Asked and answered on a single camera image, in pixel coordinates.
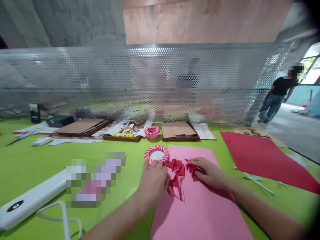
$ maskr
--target jeans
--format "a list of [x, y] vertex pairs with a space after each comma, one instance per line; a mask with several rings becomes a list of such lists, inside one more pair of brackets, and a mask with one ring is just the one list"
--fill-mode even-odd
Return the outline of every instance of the jeans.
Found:
[[270, 122], [274, 115], [279, 111], [281, 103], [283, 103], [286, 96], [280, 96], [270, 93], [264, 100], [262, 107], [260, 108], [259, 118], [268, 117]]

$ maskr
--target concrete floor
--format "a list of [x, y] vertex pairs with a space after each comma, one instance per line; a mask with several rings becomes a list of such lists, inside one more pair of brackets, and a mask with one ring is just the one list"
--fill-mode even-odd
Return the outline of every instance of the concrete floor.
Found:
[[251, 126], [266, 129], [288, 147], [320, 163], [320, 119], [291, 112], [297, 107], [283, 103], [271, 122], [258, 123], [257, 116]]

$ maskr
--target pink paper rosette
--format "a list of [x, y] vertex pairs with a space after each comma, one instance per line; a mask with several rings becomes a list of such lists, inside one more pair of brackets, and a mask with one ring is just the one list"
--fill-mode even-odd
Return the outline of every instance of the pink paper rosette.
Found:
[[146, 134], [147, 139], [156, 139], [160, 135], [160, 128], [157, 126], [146, 126], [144, 128], [144, 133]]
[[169, 151], [165, 147], [163, 147], [163, 146], [153, 146], [153, 147], [149, 148], [144, 153], [144, 160], [148, 161], [149, 165], [151, 165], [152, 162], [153, 162], [153, 160], [150, 158], [150, 155], [151, 155], [151, 153], [153, 153], [155, 151], [161, 151], [161, 152], [164, 153], [164, 156], [161, 159], [158, 160], [159, 162], [166, 163], [166, 162], [169, 161], [170, 154], [169, 154]]

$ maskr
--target person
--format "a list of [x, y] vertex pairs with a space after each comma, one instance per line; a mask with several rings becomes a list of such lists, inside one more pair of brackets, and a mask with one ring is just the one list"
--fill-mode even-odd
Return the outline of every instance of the person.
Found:
[[303, 69], [304, 68], [300, 65], [291, 67], [288, 76], [279, 77], [273, 82], [273, 85], [259, 110], [259, 123], [270, 122], [280, 109], [281, 104], [288, 101], [293, 90], [299, 84], [298, 77]]
[[[203, 169], [195, 175], [206, 184], [229, 192], [251, 214], [271, 239], [298, 240], [306, 234], [306, 227], [280, 210], [255, 196], [236, 179], [228, 176], [205, 158], [193, 158], [188, 164]], [[121, 239], [165, 194], [170, 177], [167, 167], [154, 161], [148, 167], [145, 161], [137, 191], [113, 213], [93, 227], [82, 240]]]

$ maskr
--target hand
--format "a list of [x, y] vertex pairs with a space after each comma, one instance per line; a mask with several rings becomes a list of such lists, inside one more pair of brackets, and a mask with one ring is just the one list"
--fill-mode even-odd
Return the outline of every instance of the hand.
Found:
[[144, 213], [149, 211], [163, 196], [171, 180], [167, 167], [162, 162], [154, 161], [150, 168], [149, 161], [145, 161], [139, 187], [135, 197]]
[[205, 158], [192, 158], [188, 161], [188, 164], [195, 165], [204, 170], [205, 174], [195, 171], [195, 175], [208, 185], [221, 189], [227, 190], [231, 184], [232, 178], [221, 171], [215, 164], [208, 161]]

